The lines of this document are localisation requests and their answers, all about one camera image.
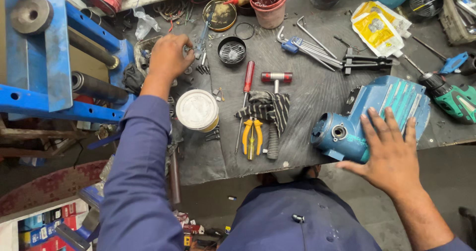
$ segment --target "blue sleeve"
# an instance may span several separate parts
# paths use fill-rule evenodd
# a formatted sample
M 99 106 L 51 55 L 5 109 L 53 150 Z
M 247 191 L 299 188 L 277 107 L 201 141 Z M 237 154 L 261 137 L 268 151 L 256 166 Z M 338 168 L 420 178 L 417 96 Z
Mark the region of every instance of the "blue sleeve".
M 167 202 L 165 153 L 169 105 L 140 96 L 124 128 L 100 206 L 100 251 L 182 251 L 183 230 Z
M 473 248 L 463 243 L 460 238 L 455 238 L 447 244 L 429 249 L 428 251 L 473 251 Z

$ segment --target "black cloth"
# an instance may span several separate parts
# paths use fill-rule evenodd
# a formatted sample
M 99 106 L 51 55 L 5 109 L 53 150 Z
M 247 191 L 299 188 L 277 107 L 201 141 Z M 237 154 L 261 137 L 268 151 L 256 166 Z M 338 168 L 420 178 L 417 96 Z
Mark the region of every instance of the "black cloth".
M 139 71 L 134 63 L 129 63 L 124 69 L 124 75 L 122 77 L 122 83 L 127 91 L 139 96 L 140 90 L 142 90 L 142 84 L 146 77 Z
M 289 95 L 273 94 L 268 91 L 250 91 L 249 102 L 252 103 L 248 107 L 239 110 L 235 117 L 251 116 L 274 122 L 277 126 L 278 136 L 286 128 L 289 115 Z

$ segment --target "pliers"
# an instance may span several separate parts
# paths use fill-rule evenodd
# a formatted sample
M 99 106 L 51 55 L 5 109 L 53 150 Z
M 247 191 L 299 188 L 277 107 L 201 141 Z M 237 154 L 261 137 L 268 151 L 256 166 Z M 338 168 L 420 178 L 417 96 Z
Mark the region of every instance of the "pliers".
M 261 125 L 263 125 L 262 122 L 260 122 L 257 118 L 255 117 L 250 117 L 249 120 L 246 120 L 245 122 L 243 122 L 245 124 L 245 130 L 243 131 L 243 138 L 242 138 L 242 142 L 243 142 L 243 153 L 245 155 L 248 155 L 248 147 L 251 147 L 251 146 L 248 146 L 248 133 L 251 129 L 251 127 L 254 125 L 255 126 L 255 129 L 256 129 L 256 134 L 258 136 L 258 145 L 257 145 L 257 148 L 256 148 L 256 155 L 260 155 L 261 154 L 261 151 L 262 151 L 262 148 L 263 148 L 263 133 L 261 132 Z

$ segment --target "yellow plastic pouch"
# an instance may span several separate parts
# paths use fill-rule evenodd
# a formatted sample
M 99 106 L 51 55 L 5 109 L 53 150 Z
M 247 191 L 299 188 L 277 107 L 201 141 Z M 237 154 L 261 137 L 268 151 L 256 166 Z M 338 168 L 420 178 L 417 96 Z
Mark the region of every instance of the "yellow plastic pouch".
M 402 37 L 383 14 L 363 13 L 353 21 L 352 28 L 378 57 L 403 55 L 400 51 L 404 46 Z
M 408 28 L 412 25 L 408 19 L 402 17 L 401 15 L 395 13 L 393 10 L 386 7 L 384 4 L 376 1 L 365 2 L 359 5 L 352 15 L 352 22 L 361 16 L 364 13 L 377 12 L 382 15 L 392 24 L 393 28 L 398 32 L 403 38 L 409 38 L 412 34 L 408 32 Z

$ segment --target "hand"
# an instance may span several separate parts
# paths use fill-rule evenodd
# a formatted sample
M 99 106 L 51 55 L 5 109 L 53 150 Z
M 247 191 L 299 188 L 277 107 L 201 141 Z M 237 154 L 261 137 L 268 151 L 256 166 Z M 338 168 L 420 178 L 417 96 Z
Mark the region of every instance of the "hand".
M 373 186 L 387 193 L 390 198 L 410 194 L 413 191 L 422 191 L 415 118 L 411 117 L 408 120 L 405 141 L 403 141 L 392 108 L 385 108 L 387 122 L 382 120 L 372 107 L 368 109 L 368 114 L 377 129 L 376 132 L 365 114 L 360 116 L 370 148 L 370 159 L 365 165 L 342 161 L 336 166 L 362 176 Z
M 190 66 L 194 59 L 193 49 L 183 57 L 183 47 L 193 44 L 185 34 L 168 34 L 159 39 L 152 48 L 149 75 L 147 75 L 140 95 L 158 96 L 165 101 L 169 97 L 172 81 Z

